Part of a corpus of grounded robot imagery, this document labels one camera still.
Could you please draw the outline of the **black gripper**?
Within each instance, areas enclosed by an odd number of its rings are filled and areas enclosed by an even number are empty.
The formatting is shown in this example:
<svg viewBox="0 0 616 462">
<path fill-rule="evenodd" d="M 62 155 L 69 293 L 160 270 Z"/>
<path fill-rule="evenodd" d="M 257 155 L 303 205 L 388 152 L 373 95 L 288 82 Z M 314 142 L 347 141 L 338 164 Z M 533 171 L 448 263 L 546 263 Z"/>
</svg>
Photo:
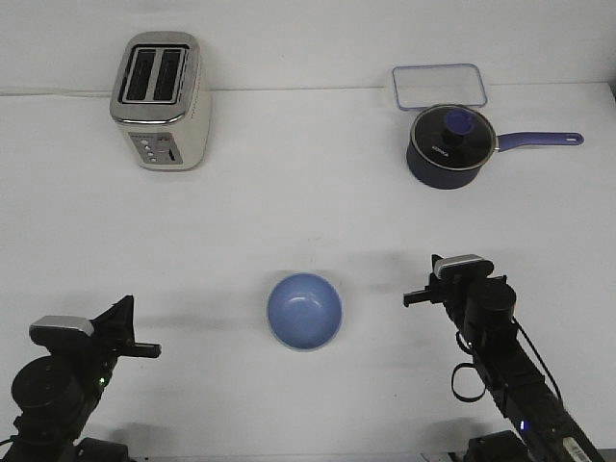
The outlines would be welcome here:
<svg viewBox="0 0 616 462">
<path fill-rule="evenodd" d="M 438 254 L 431 255 L 428 287 L 435 295 L 429 289 L 404 294 L 403 306 L 427 301 L 442 303 L 464 340 L 481 340 L 488 332 L 509 329 L 517 296 L 505 277 L 456 275 L 450 280 L 442 279 L 442 260 Z"/>
<path fill-rule="evenodd" d="M 85 357 L 84 377 L 89 388 L 104 390 L 120 357 L 156 359 L 161 355 L 161 345 L 135 341 L 134 303 L 132 295 L 125 295 L 91 321 L 95 334 L 109 342 L 96 343 Z"/>
</svg>

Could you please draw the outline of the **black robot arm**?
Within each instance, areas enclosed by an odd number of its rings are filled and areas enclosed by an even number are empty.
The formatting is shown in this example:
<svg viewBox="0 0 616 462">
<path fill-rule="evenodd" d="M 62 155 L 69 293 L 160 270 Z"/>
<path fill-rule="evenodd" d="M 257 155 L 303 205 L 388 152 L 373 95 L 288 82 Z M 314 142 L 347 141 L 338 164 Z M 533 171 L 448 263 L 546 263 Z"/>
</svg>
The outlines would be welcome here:
<svg viewBox="0 0 616 462">
<path fill-rule="evenodd" d="M 444 306 L 456 342 L 512 427 L 473 438 L 463 461 L 600 461 L 603 456 L 567 412 L 538 353 L 526 354 L 514 317 L 517 296 L 491 261 L 475 254 L 431 257 L 427 285 L 403 304 Z"/>
<path fill-rule="evenodd" d="M 4 461 L 130 461 L 127 446 L 82 439 L 90 415 L 120 357 L 157 358 L 162 347 L 138 343 L 134 297 L 126 295 L 94 319 L 45 316 L 29 327 L 48 354 L 24 366 L 11 394 L 20 409 Z"/>
</svg>

